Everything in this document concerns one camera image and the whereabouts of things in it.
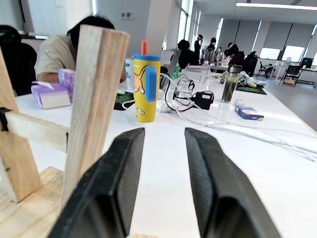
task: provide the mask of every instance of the cartoon character print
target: cartoon character print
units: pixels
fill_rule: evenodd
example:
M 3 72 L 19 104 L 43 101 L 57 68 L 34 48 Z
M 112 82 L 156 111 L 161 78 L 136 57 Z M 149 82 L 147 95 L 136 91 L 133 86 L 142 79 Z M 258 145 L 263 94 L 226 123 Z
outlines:
M 137 112 L 142 116 L 145 114 L 145 111 L 143 111 L 141 108 L 137 108 Z
M 134 73 L 134 92 L 140 92 L 142 94 L 145 93 L 144 91 L 144 87 L 143 87 L 143 84 L 142 84 L 142 77 L 143 77 L 143 74 L 145 72 L 145 68 L 146 66 L 144 66 L 142 69 L 141 69 L 141 72 L 140 74 L 136 74 Z

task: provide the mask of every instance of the black power adapter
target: black power adapter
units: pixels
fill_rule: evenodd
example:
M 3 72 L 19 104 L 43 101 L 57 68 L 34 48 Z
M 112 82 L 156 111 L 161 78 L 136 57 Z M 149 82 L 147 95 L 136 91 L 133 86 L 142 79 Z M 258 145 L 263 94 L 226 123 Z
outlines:
M 214 95 L 209 91 L 197 92 L 194 99 L 194 102 L 198 107 L 209 110 L 210 105 L 213 103 Z

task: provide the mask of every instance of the wooden frame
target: wooden frame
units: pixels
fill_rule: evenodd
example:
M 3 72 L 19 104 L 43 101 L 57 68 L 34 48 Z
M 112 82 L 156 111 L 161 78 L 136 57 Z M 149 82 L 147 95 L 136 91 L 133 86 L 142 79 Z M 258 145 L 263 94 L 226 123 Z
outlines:
M 82 26 L 70 129 L 18 112 L 0 51 L 0 108 L 11 110 L 2 114 L 8 130 L 0 131 L 0 237 L 46 237 L 61 202 L 102 154 L 129 39 Z M 65 173 L 48 168 L 39 174 L 28 139 L 67 151 Z

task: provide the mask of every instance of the yellow tumbler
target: yellow tumbler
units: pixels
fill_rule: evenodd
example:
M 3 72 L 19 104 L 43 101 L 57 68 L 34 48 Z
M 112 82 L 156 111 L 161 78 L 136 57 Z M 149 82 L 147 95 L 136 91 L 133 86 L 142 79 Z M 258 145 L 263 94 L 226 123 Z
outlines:
M 152 122 L 159 95 L 160 56 L 135 54 L 133 58 L 136 119 Z

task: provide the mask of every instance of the black strap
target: black strap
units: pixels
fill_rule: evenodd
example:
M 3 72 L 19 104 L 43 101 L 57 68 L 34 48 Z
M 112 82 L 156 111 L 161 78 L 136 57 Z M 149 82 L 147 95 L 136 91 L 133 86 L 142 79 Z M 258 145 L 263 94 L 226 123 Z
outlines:
M 5 113 L 10 112 L 10 109 L 0 108 L 0 123 L 2 126 L 1 131 L 9 131 L 8 129 L 8 121 L 6 120 Z

